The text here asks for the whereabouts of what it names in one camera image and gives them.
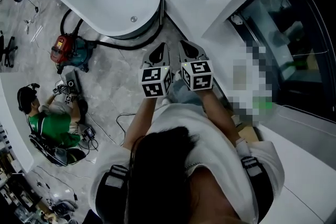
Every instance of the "person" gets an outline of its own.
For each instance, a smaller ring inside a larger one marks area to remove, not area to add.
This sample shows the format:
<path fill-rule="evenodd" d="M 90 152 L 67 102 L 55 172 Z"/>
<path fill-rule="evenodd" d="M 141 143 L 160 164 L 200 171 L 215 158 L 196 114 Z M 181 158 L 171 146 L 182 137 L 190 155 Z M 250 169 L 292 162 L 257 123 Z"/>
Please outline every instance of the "person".
<path fill-rule="evenodd" d="M 57 95 L 53 94 L 48 98 L 42 106 L 42 112 L 39 111 L 40 102 L 36 96 L 36 91 L 30 87 L 23 87 L 19 90 L 18 101 L 23 112 L 28 115 L 29 123 L 35 132 L 37 132 L 38 120 L 41 113 L 45 113 L 46 117 L 43 120 L 42 126 L 43 135 L 56 147 L 64 149 L 75 147 L 81 141 L 81 136 L 75 134 L 78 128 L 77 123 L 81 119 L 77 97 L 73 95 L 72 109 L 67 106 L 69 113 L 65 110 L 55 113 L 49 108 Z"/>
<path fill-rule="evenodd" d="M 121 165 L 129 170 L 126 223 L 259 223 L 241 159 L 256 157 L 279 196 L 285 175 L 272 142 L 247 145 L 212 90 L 188 91 L 180 73 L 172 87 L 175 103 L 155 111 L 156 99 L 144 99 L 122 147 L 100 151 L 91 209 L 99 214 L 100 182 L 113 165 Z M 105 219 L 113 218 L 112 209 Z"/>

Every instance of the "backpack strap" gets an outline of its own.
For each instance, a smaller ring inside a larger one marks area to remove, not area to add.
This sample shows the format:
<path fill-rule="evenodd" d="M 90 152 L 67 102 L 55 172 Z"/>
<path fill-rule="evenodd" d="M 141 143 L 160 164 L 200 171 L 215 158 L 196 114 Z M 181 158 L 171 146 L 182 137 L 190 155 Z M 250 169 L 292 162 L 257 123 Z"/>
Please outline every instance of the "backpack strap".
<path fill-rule="evenodd" d="M 122 165 L 113 165 L 99 183 L 96 194 L 96 211 L 104 223 L 124 223 L 128 180 L 128 169 Z"/>
<path fill-rule="evenodd" d="M 246 170 L 256 196 L 259 211 L 258 223 L 260 223 L 274 200 L 272 184 L 264 166 L 256 157 L 244 157 L 241 159 L 241 164 Z"/>
<path fill-rule="evenodd" d="M 43 121 L 44 118 L 47 116 L 46 113 L 41 112 L 38 115 L 38 121 L 37 121 L 37 131 L 35 131 L 30 123 L 30 120 L 28 120 L 28 125 L 31 131 L 31 134 L 36 135 L 39 138 L 42 138 L 42 130 L 43 130 Z"/>

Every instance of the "jeans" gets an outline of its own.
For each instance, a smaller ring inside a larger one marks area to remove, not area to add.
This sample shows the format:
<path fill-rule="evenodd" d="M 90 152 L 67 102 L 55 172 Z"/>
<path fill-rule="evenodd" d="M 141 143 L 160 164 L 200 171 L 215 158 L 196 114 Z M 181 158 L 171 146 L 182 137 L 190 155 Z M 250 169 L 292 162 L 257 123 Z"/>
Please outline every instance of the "jeans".
<path fill-rule="evenodd" d="M 197 93 L 192 92 L 188 89 L 188 86 L 185 84 L 183 79 L 174 81 L 173 91 L 173 101 L 180 104 L 194 104 L 202 106 L 203 103 Z"/>

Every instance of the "white t-shirt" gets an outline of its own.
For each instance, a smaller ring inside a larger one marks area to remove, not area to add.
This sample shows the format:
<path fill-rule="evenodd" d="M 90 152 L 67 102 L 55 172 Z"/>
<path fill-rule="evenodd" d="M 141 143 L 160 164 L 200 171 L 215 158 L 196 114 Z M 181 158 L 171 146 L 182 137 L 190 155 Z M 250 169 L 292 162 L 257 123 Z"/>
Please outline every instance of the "white t-shirt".
<path fill-rule="evenodd" d="M 191 175 L 200 166 L 208 168 L 240 219 L 247 223 L 257 223 L 258 209 L 254 192 L 240 157 L 231 142 L 207 118 L 200 106 L 170 104 L 160 108 L 153 116 L 148 133 L 157 133 L 179 126 L 186 127 L 191 135 L 198 135 L 196 146 L 185 163 L 187 173 Z M 252 156 L 258 158 L 264 165 L 274 197 L 277 197 L 283 187 L 285 174 L 272 142 L 257 142 L 249 145 L 249 149 Z M 89 197 L 94 212 L 96 212 L 96 193 L 103 175 L 112 165 L 128 167 L 130 153 L 128 149 L 116 145 L 109 146 L 108 150 L 100 150 L 96 163 L 97 175 Z"/>

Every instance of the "green shirt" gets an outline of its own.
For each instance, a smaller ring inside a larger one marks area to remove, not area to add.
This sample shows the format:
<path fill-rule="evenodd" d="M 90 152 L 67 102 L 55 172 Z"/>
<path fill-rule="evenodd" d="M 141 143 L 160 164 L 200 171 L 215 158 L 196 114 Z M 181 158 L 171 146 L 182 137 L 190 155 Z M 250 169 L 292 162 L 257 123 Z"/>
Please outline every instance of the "green shirt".
<path fill-rule="evenodd" d="M 29 122 L 37 132 L 39 114 L 29 117 Z M 55 146 L 70 148 L 76 146 L 80 141 L 80 135 L 70 134 L 69 126 L 71 117 L 69 114 L 50 114 L 44 118 L 42 133 L 48 137 Z"/>

